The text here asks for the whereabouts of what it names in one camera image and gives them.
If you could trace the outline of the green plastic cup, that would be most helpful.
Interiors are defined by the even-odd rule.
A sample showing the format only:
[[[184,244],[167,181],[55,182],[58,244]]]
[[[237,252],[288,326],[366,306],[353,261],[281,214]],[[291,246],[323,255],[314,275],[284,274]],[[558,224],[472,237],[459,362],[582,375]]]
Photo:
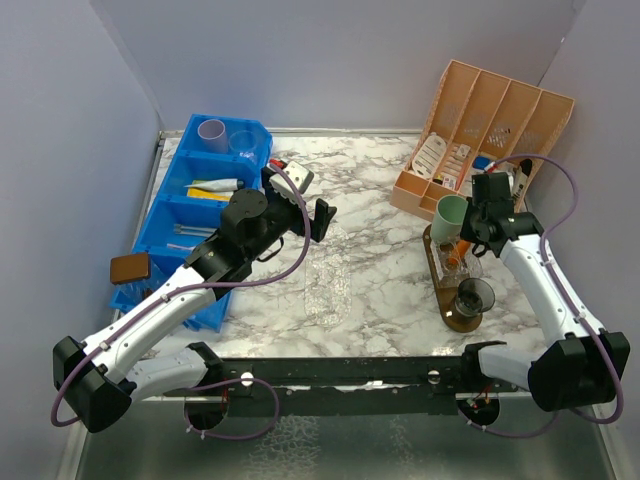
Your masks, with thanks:
[[[459,235],[466,215],[468,201],[457,195],[442,197],[431,223],[430,236],[436,244],[452,241]]]

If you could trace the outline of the clear square toothbrush holder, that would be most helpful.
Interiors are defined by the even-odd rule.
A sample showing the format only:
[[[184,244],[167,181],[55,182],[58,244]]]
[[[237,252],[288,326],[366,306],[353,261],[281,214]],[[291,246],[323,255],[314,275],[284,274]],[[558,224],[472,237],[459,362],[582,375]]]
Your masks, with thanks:
[[[438,288],[457,288],[463,280],[484,276],[479,259],[470,250],[462,254],[457,241],[431,244],[430,252],[435,268],[434,284]]]

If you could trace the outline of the dark blue plastic cup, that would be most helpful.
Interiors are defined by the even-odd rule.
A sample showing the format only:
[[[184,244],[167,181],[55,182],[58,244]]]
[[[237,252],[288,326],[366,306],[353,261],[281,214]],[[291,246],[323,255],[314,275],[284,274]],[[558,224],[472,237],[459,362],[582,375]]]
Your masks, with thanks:
[[[458,285],[446,317],[473,319],[491,310],[494,304],[495,292],[485,280],[467,278]]]

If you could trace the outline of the white toothpaste tube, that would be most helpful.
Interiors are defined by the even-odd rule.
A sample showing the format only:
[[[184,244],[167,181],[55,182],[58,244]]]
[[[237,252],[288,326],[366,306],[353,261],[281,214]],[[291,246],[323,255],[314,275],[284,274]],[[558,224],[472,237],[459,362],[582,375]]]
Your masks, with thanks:
[[[186,185],[188,189],[196,189],[207,193],[235,192],[245,187],[245,182],[236,178],[198,181]]]

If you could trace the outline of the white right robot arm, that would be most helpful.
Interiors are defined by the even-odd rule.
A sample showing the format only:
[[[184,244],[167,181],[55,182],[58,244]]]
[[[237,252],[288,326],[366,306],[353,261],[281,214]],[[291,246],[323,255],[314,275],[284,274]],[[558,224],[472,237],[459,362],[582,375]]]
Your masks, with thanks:
[[[609,332],[585,307],[563,272],[555,267],[537,218],[518,213],[504,172],[472,178],[472,194],[461,236],[475,253],[492,252],[523,290],[543,331],[540,355],[500,342],[466,347],[461,383],[481,391],[494,379],[530,392],[546,412],[609,403],[618,397],[630,345]]]

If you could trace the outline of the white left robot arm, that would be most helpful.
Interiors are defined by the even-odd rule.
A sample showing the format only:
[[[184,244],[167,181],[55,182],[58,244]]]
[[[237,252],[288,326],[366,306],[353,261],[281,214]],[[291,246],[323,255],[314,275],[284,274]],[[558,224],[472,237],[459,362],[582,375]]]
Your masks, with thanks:
[[[322,199],[313,213],[307,211],[302,195],[314,174],[296,162],[283,168],[269,164],[261,175],[262,189],[236,191],[220,215],[219,227],[149,297],[85,340],[67,336],[54,346],[54,426],[66,424],[58,417],[62,403],[76,421],[97,433],[135,402],[174,390],[206,395],[218,388],[218,359],[204,344],[190,344],[164,357],[149,359],[146,354],[232,290],[257,286],[249,278],[254,263],[270,259],[268,249],[287,232],[303,237],[306,244],[321,242],[337,212]]]

